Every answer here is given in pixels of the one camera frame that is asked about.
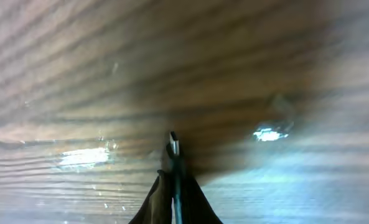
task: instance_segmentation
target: wooden board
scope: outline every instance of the wooden board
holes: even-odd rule
[[[129,222],[169,130],[224,223],[369,223],[369,0],[0,0],[0,223]]]

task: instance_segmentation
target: wooden surface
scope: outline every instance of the wooden surface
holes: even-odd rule
[[[171,129],[224,223],[369,223],[369,0],[0,0],[0,223],[129,222]]]

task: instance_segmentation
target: bright light spot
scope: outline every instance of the bright light spot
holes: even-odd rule
[[[40,200],[37,204],[37,206],[41,207],[41,206],[44,206],[45,205],[45,202]]]
[[[119,67],[119,64],[115,62],[114,67],[112,68],[112,74],[114,75]]]
[[[288,134],[278,133],[273,131],[272,128],[259,129],[255,131],[253,135],[256,136],[258,141],[275,141],[280,138],[288,137]]]
[[[103,147],[64,152],[60,165],[93,168],[97,163],[106,162],[109,154],[109,150]]]

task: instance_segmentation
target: metal tip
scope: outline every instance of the metal tip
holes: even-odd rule
[[[176,133],[174,131],[170,132],[169,139],[170,139],[170,146],[172,147],[173,155],[175,156],[180,155],[179,140],[177,139]]]

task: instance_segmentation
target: black object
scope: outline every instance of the black object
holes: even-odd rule
[[[143,205],[129,224],[172,223],[172,198],[176,224],[222,224],[213,212],[195,178],[186,169],[175,133],[170,133],[166,153],[170,172],[159,170]]]

